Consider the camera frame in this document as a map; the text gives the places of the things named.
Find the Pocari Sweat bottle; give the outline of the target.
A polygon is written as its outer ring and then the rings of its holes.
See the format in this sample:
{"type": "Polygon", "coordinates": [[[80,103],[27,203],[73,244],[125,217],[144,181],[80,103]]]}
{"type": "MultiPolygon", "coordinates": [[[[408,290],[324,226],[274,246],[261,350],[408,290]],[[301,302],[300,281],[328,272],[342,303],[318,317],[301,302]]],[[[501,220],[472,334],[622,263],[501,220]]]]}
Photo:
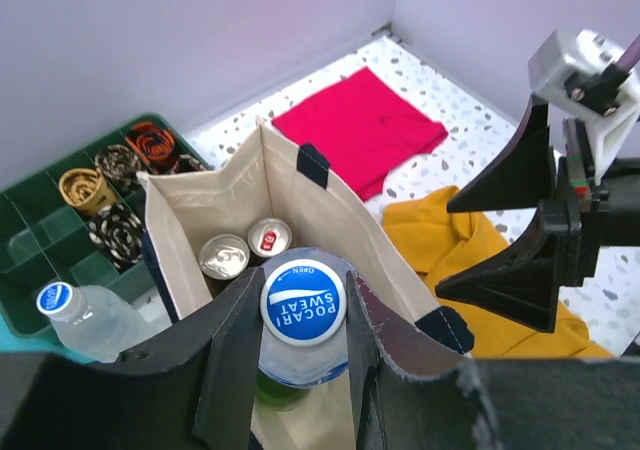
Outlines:
{"type": "Polygon", "coordinates": [[[354,267],[331,252],[301,247],[261,268],[260,371],[300,389],[340,376],[348,367],[346,280],[354,267]]]}

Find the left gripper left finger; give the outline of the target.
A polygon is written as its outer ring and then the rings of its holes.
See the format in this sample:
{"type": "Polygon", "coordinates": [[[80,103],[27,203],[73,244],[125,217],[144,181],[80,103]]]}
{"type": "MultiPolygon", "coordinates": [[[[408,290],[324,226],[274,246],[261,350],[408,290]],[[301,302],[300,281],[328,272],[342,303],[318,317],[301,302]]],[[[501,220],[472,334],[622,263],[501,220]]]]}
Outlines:
{"type": "Polygon", "coordinates": [[[258,449],[261,268],[111,364],[1,356],[4,449],[258,449]]]}

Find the small clear water bottle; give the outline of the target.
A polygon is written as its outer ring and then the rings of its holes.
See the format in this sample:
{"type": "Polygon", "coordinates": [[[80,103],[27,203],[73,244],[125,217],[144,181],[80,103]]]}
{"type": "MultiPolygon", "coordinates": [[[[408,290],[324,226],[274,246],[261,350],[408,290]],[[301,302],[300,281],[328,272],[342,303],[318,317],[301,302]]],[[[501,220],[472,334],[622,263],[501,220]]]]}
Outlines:
{"type": "Polygon", "coordinates": [[[47,317],[59,341],[94,361],[113,363],[120,354],[168,328],[146,319],[112,290],[64,281],[45,286],[36,308],[47,317]]]}

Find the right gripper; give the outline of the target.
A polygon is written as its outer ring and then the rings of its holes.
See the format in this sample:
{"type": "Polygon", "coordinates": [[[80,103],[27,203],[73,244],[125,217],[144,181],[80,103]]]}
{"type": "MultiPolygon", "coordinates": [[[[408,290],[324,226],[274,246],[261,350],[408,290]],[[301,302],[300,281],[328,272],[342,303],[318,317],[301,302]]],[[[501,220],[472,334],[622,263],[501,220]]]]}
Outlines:
{"type": "Polygon", "coordinates": [[[593,277],[603,247],[639,245],[639,159],[616,157],[597,179],[586,126],[579,119],[562,122],[561,201],[545,200],[555,193],[548,113],[548,102],[532,94],[503,150],[447,203],[448,212],[462,213],[534,208],[543,200],[529,226],[505,250],[435,289],[441,298],[542,333],[555,331],[559,289],[593,277]]]}

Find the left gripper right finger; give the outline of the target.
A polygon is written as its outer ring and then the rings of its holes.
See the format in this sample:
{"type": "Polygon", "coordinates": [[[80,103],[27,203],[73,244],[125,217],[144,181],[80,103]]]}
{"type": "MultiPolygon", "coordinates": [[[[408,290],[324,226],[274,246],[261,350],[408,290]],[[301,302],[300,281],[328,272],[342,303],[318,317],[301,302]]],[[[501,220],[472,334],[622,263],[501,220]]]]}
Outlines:
{"type": "Polygon", "coordinates": [[[350,399],[359,449],[635,449],[639,361],[474,360],[349,274],[350,399]]]}

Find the beige canvas tote bag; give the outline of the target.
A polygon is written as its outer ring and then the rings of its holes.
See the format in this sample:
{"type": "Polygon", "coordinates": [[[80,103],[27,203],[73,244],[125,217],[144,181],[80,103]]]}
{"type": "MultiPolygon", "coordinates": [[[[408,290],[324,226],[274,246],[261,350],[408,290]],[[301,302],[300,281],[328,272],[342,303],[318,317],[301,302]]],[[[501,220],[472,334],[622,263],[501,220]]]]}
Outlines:
{"type": "MultiPolygon", "coordinates": [[[[196,262],[206,238],[217,230],[247,230],[263,216],[283,218],[301,242],[352,263],[354,274],[418,329],[420,318],[439,311],[357,195],[316,151],[295,145],[265,123],[218,171],[141,173],[140,180],[147,231],[181,320],[216,298],[196,262]]],[[[266,449],[359,449],[349,369],[293,410],[279,412],[254,401],[250,430],[266,449]]]]}

